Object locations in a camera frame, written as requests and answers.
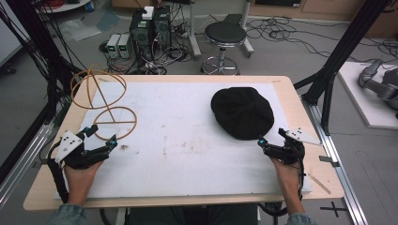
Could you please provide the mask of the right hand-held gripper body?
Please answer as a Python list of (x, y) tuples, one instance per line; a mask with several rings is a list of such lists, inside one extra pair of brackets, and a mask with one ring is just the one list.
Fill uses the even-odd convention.
[(321, 145), (321, 141), (315, 136), (311, 135), (301, 127), (287, 130), (286, 134), (292, 138), (292, 142), (284, 142), (281, 147), (280, 157), (271, 157), (281, 160), (284, 164), (293, 164), (305, 156), (305, 143), (314, 145)]

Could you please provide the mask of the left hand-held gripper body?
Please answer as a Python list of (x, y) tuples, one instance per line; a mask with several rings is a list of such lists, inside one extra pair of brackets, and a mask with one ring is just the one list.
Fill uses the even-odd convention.
[(73, 169), (83, 170), (103, 161), (104, 155), (98, 150), (84, 149), (85, 135), (81, 131), (77, 134), (66, 130), (61, 137), (55, 162), (59, 165), (67, 164)]

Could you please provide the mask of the wooden hoop hat stand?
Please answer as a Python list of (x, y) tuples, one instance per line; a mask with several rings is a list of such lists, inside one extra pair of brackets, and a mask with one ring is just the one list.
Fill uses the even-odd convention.
[[(122, 87), (122, 93), (119, 95), (118, 98), (116, 98), (114, 101), (109, 102), (103, 91), (100, 88), (100, 76), (107, 76), (111, 77), (114, 79), (118, 84), (121, 85)], [(90, 96), (90, 85), (89, 82), (93, 81), (95, 86), (97, 87), (97, 91), (99, 92), (100, 99), (102, 100), (102, 105), (95, 106), (93, 103), (93, 100), (91, 99)], [(86, 85), (86, 95), (87, 95), (87, 100), (88, 100), (88, 106), (85, 106), (83, 103), (79, 103), (75, 98), (77, 95), (77, 89), (82, 85), (82, 83), (85, 83)], [(135, 113), (134, 110), (132, 110), (129, 107), (125, 106), (115, 106), (115, 104), (122, 98), (127, 92), (127, 82), (125, 79), (118, 74), (106, 72), (103, 70), (97, 70), (93, 69), (90, 67), (87, 70), (77, 72), (76, 74), (73, 75), (70, 83), (70, 97), (72, 102), (79, 108), (81, 109), (86, 109), (86, 110), (101, 110), (101, 112), (97, 115), (95, 118), (93, 124), (94, 125), (121, 125), (121, 124), (131, 124), (131, 127), (128, 129), (128, 131), (125, 134), (122, 135), (117, 135), (116, 138), (118, 140), (123, 139), (130, 135), (136, 128), (137, 125), (137, 114)], [(128, 112), (132, 115), (132, 119), (129, 121), (117, 121), (114, 117), (113, 110), (120, 110), (121, 112), (125, 113)]]

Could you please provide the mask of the black hat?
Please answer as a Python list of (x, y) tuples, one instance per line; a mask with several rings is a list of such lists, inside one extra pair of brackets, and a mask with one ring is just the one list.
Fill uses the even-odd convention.
[(242, 141), (266, 135), (275, 121), (268, 100), (252, 87), (221, 89), (212, 97), (210, 108), (218, 124)]

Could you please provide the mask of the person's right hand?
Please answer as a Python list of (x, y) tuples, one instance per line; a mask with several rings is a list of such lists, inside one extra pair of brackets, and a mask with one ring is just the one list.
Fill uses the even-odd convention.
[(275, 167), (280, 186), (284, 189), (298, 189), (299, 165), (297, 163), (286, 165), (275, 158), (271, 161)]

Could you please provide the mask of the person's left hand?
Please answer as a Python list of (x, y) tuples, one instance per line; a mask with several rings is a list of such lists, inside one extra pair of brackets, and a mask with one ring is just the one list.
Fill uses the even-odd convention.
[(70, 166), (65, 166), (64, 171), (68, 180), (69, 190), (83, 190), (90, 189), (94, 182), (94, 178), (100, 166), (101, 162), (98, 162), (87, 169), (77, 170)]

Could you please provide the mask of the thin wooden stick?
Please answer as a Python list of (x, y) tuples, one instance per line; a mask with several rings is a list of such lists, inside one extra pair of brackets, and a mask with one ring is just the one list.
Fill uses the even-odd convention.
[(312, 174), (308, 173), (309, 177), (312, 178), (312, 180), (317, 183), (324, 191), (326, 191), (328, 194), (331, 194), (331, 191), (320, 181), (318, 180), (315, 176)]

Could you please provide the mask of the white table mat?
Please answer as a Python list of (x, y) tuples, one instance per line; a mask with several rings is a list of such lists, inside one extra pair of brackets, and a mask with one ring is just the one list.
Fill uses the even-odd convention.
[(223, 82), (103, 82), (94, 100), (116, 101), (114, 125), (101, 125), (87, 149), (118, 145), (96, 175), (92, 199), (277, 194), (270, 159), (256, 141), (229, 135), (210, 108)]

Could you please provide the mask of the white floor platform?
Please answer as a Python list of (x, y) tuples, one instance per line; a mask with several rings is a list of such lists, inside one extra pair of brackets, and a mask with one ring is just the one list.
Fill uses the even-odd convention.
[(371, 90), (358, 85), (360, 73), (368, 67), (367, 63), (345, 62), (339, 70), (339, 77), (353, 100), (360, 116), (368, 128), (397, 129), (397, 111), (387, 102), (378, 98)]

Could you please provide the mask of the grey bench power supply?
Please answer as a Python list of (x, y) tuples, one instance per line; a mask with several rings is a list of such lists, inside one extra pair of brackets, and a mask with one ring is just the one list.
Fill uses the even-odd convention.
[(128, 34), (123, 34), (120, 36), (118, 41), (118, 49), (121, 58), (130, 57), (130, 36)]
[(112, 59), (116, 59), (119, 57), (119, 49), (118, 49), (118, 41), (120, 39), (120, 35), (113, 34), (108, 40), (106, 47), (108, 50), (108, 54)]

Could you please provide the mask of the black computer tower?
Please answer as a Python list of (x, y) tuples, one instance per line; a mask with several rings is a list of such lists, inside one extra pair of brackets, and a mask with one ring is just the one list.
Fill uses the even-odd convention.
[(171, 46), (171, 15), (170, 7), (157, 7), (154, 10), (155, 37), (160, 46), (167, 48)]
[(145, 60), (153, 59), (151, 44), (154, 37), (153, 22), (143, 19), (143, 11), (135, 11), (130, 23), (130, 37), (134, 50)]

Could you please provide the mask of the black round stool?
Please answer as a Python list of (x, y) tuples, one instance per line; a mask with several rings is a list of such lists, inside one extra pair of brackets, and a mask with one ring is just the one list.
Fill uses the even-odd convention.
[(207, 75), (239, 75), (237, 63), (225, 56), (227, 48), (240, 47), (246, 40), (246, 32), (238, 24), (215, 22), (205, 29), (207, 42), (219, 48), (217, 56), (210, 56), (201, 66), (201, 71)]

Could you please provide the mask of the small white box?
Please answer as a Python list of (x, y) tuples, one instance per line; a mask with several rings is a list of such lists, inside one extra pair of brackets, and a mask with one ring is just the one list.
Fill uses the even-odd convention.
[(154, 8), (152, 6), (144, 7), (144, 12), (142, 14), (143, 20), (152, 20), (154, 15)]

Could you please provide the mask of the small metal bracket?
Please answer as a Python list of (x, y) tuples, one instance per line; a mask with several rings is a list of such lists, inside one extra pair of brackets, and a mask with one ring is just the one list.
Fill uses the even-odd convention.
[(333, 168), (340, 167), (339, 161), (335, 161), (332, 157), (319, 156), (319, 160), (323, 162), (328, 162)]

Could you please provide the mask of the aluminium rail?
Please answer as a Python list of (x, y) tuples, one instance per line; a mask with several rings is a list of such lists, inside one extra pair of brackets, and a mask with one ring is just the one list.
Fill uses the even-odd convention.
[(356, 196), (356, 193), (344, 169), (344, 164), (340, 159), (337, 148), (335, 147), (335, 144), (330, 135), (328, 135), (327, 132), (321, 127), (322, 113), (317, 106), (312, 106), (304, 101), (302, 101), (302, 105), (309, 115), (309, 118), (312, 120), (314, 129), (326, 151), (327, 156), (325, 157), (325, 160), (337, 172), (337, 176), (344, 190), (344, 204), (351, 218), (352, 224), (369, 225), (366, 216), (364, 215), (363, 210), (360, 206), (360, 202)]
[(7, 204), (15, 188), (22, 181), (29, 167), (38, 156), (39, 150), (49, 140), (53, 130), (53, 124), (42, 125), (38, 131), (34, 132), (33, 136), (28, 139), (27, 144), (23, 146), (22, 154), (18, 157), (4, 182), (0, 185), (0, 210)]

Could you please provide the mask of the black frame post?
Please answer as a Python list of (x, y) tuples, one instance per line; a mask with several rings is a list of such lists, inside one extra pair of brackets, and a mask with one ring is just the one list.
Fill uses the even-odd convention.
[(69, 87), (72, 75), (81, 71), (68, 61), (55, 45), (48, 26), (42, 20), (44, 14), (40, 13), (41, 8), (34, 4), (36, 0), (5, 1), (20, 25), (8, 16), (2, 3), (0, 3), (0, 20), (17, 38), (33, 60), (39, 74), (46, 81), (47, 103), (0, 165), (0, 185), (3, 185), (10, 177), (11, 171), (16, 167), (17, 161), (22, 157), (25, 148), (39, 128), (42, 125), (48, 125), (55, 117), (58, 101), (72, 93)]
[(365, 0), (324, 66), (315, 74), (294, 84), (296, 90), (310, 85), (301, 97), (311, 106), (316, 106), (319, 98), (324, 96), (320, 127), (326, 135), (329, 135), (329, 114), (335, 77), (389, 4), (390, 0)]

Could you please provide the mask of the white desk leg frame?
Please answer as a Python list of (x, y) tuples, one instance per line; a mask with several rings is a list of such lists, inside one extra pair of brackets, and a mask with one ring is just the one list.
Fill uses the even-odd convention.
[[(243, 7), (242, 7), (242, 18), (240, 22), (240, 26), (247, 30), (247, 20), (249, 17), (249, 10), (253, 0), (243, 0)], [(189, 0), (189, 12), (190, 12), (190, 29), (189, 29), (189, 41), (191, 44), (192, 55), (195, 61), (199, 60), (202, 57), (202, 53), (196, 38), (196, 27), (195, 27), (195, 16), (196, 16), (196, 0)]]

